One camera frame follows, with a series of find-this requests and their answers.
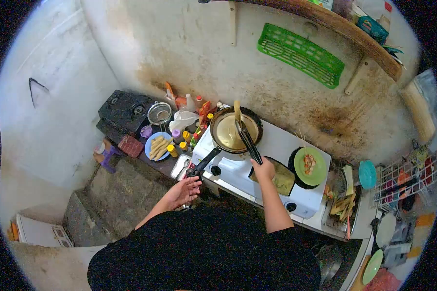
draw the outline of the gas stove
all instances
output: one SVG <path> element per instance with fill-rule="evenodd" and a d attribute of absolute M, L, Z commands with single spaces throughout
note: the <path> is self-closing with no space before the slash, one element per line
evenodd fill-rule
<path fill-rule="evenodd" d="M 264 133 L 257 145 L 259 153 L 288 167 L 290 156 L 297 148 L 304 146 L 304 141 L 266 121 L 262 121 L 262 124 L 264 126 Z M 316 148 L 308 143 L 306 143 L 306 146 Z M 198 164 L 214 148 L 210 128 L 208 128 L 193 150 L 192 162 Z M 324 158 L 328 173 L 330 155 L 318 148 L 316 149 Z M 262 201 L 259 184 L 249 178 L 252 170 L 250 159 L 251 156 L 248 152 L 245 154 L 230 154 L 222 151 L 204 170 L 214 175 L 215 178 L 221 179 L 246 194 L 256 197 L 256 201 Z M 327 178 L 314 189 L 303 189 L 295 184 L 289 196 L 279 196 L 289 212 L 301 218 L 309 219 L 319 211 L 326 182 Z"/>
<path fill-rule="evenodd" d="M 147 112 L 154 101 L 146 95 L 115 90 L 99 109 L 96 127 L 116 143 L 125 135 L 139 138 L 139 132 L 148 125 Z"/>

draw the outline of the wooden shelf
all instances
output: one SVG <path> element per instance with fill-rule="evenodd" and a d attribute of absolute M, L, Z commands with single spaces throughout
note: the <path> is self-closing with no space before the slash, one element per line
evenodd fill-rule
<path fill-rule="evenodd" d="M 235 2 L 268 6 L 307 18 L 350 39 L 376 61 L 392 79 L 398 81 L 402 67 L 387 51 L 354 23 L 308 0 L 235 0 Z"/>

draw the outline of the wooden spatula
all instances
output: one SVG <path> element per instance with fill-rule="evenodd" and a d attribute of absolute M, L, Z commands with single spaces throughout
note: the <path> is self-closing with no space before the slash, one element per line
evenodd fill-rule
<path fill-rule="evenodd" d="M 239 109 L 239 101 L 235 101 L 235 119 L 241 123 L 241 109 Z"/>

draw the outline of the stove knob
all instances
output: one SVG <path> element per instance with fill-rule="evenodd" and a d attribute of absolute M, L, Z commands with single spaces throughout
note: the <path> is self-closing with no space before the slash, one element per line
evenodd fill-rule
<path fill-rule="evenodd" d="M 222 170 L 218 166 L 212 166 L 210 168 L 210 171 L 212 172 L 212 174 L 214 176 L 218 176 L 218 175 L 220 175 L 222 173 Z"/>
<path fill-rule="evenodd" d="M 296 210 L 296 204 L 293 202 L 290 202 L 286 205 L 286 210 L 288 210 L 289 212 L 293 212 Z"/>

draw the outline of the white gas stove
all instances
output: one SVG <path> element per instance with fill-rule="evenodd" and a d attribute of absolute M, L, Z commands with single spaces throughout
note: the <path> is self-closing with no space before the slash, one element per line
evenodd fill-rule
<path fill-rule="evenodd" d="M 273 158 L 288 167 L 290 155 L 297 148 L 303 147 L 304 141 L 268 122 L 262 121 L 262 125 L 264 126 L 264 133 L 261 141 L 257 145 L 259 153 L 262 156 Z M 316 148 L 308 143 L 306 143 L 306 146 Z M 212 142 L 210 128 L 208 128 L 193 150 L 193 164 L 197 165 L 214 148 L 215 146 Z M 320 149 L 317 150 L 325 160 L 328 173 L 330 155 Z M 212 171 L 211 168 L 213 166 L 218 166 L 220 168 L 220 174 L 216 176 L 216 178 L 223 180 L 227 184 L 236 187 L 250 196 L 256 197 L 256 201 L 262 201 L 259 184 L 249 178 L 252 169 L 250 159 L 251 156 L 248 152 L 245 154 L 230 154 L 222 151 L 212 161 L 210 161 L 204 171 L 213 175 L 213 172 L 216 173 L 217 171 L 215 171 L 216 168 L 214 171 Z M 326 181 L 327 178 L 325 178 L 319 186 L 311 190 L 303 189 L 295 184 L 290 195 L 280 195 L 280 199 L 286 209 L 291 211 L 291 213 L 301 218 L 309 219 L 319 211 Z"/>

